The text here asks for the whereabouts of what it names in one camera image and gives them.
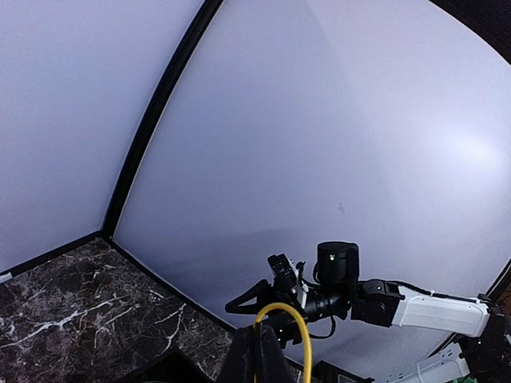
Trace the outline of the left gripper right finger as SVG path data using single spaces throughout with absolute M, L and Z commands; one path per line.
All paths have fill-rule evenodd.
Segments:
M 255 324 L 255 382 L 294 382 L 275 331 L 262 322 Z

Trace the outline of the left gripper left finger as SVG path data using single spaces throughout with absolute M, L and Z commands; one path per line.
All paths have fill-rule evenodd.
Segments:
M 253 326 L 247 326 L 234 333 L 217 381 L 253 383 L 255 380 L 255 331 Z

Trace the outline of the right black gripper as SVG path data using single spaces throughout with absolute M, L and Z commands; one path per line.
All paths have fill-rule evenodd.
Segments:
M 328 334 L 312 334 L 312 339 L 331 338 L 336 331 L 336 318 L 346 319 L 355 302 L 342 287 L 321 286 L 315 280 L 303 277 L 304 263 L 294 264 L 286 255 L 272 255 L 268 264 L 274 275 L 273 286 L 260 280 L 248 291 L 232 299 L 224 306 L 228 314 L 258 314 L 266 305 L 275 301 L 275 292 L 281 302 L 296 308 L 305 322 L 312 323 L 328 318 L 331 328 Z

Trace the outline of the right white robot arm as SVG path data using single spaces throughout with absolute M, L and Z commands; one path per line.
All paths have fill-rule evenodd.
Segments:
M 451 332 L 455 339 L 415 366 L 385 377 L 386 382 L 508 382 L 510 316 L 485 294 L 462 298 L 424 290 L 407 282 L 359 280 L 358 246 L 325 242 L 317 246 L 313 281 L 304 264 L 286 255 L 268 258 L 274 281 L 263 279 L 228 302 L 230 314 L 255 314 L 275 331 L 280 347 L 304 346 L 304 374 L 311 375 L 307 324 L 350 318 L 390 328 L 418 327 Z

